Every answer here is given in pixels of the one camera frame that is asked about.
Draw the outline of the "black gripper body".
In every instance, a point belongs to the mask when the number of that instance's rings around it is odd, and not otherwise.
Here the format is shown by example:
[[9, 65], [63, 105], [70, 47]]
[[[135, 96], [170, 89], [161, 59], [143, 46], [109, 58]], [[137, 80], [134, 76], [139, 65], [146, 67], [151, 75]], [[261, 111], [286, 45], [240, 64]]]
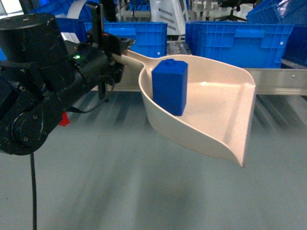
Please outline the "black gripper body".
[[89, 2], [92, 29], [88, 35], [89, 43], [79, 43], [72, 59], [82, 75], [86, 91], [98, 87], [99, 99], [105, 101], [108, 97], [106, 85], [114, 87], [122, 78], [124, 66], [113, 59], [121, 56], [135, 42], [131, 38], [120, 38], [104, 31], [104, 16], [110, 17], [107, 7], [102, 2]]

